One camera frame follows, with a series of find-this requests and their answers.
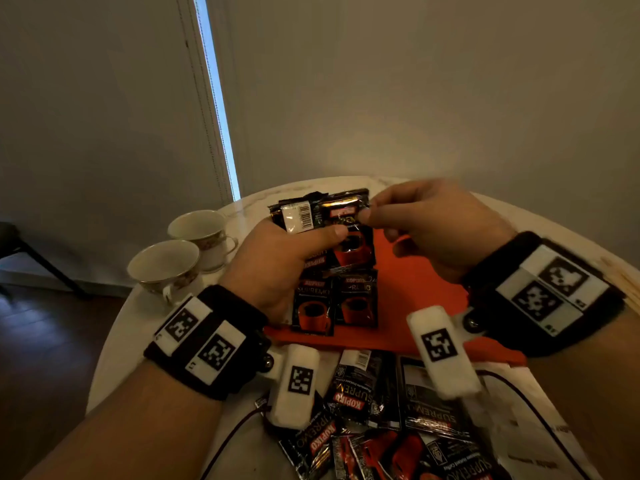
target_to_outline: person's left hand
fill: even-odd
[[[282,322],[305,260],[338,245],[347,232],[336,225],[289,234],[267,218],[246,237],[220,285],[258,308],[269,322]]]

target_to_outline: fingernail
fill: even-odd
[[[349,229],[347,229],[347,226],[343,225],[333,226],[333,230],[335,231],[336,236],[340,238],[340,240],[343,240],[345,237],[347,237],[347,234],[349,233]]]
[[[358,220],[363,224],[369,222],[369,216],[371,215],[371,209],[363,209],[358,214]]]

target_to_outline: chair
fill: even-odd
[[[11,256],[16,253],[27,253],[31,256],[39,265],[43,266],[48,272],[53,274],[57,279],[62,281],[76,296],[80,298],[89,298],[89,295],[85,293],[80,286],[73,280],[64,275],[57,267],[53,266],[49,261],[44,259],[40,254],[36,252],[30,245],[24,242],[20,238],[20,232],[18,228],[13,224],[7,222],[0,222],[0,259]],[[6,296],[6,291],[0,291],[0,294]]]

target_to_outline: orange red board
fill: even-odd
[[[268,336],[286,343],[312,347],[382,349],[417,355],[418,350],[406,323],[406,316],[427,306],[441,305],[449,315],[467,307],[467,292],[439,277],[423,257],[397,258],[381,230],[374,232],[378,269],[378,328],[336,326],[332,337],[306,335],[288,328],[267,327]],[[471,360],[509,362],[524,365],[524,355],[505,349],[491,339],[476,339],[465,344]]]

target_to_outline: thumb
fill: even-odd
[[[308,258],[324,250],[337,246],[347,237],[347,226],[337,225],[301,232],[293,236],[296,254]]]
[[[391,203],[364,209],[358,214],[358,220],[376,229],[411,230],[418,213],[414,203]]]

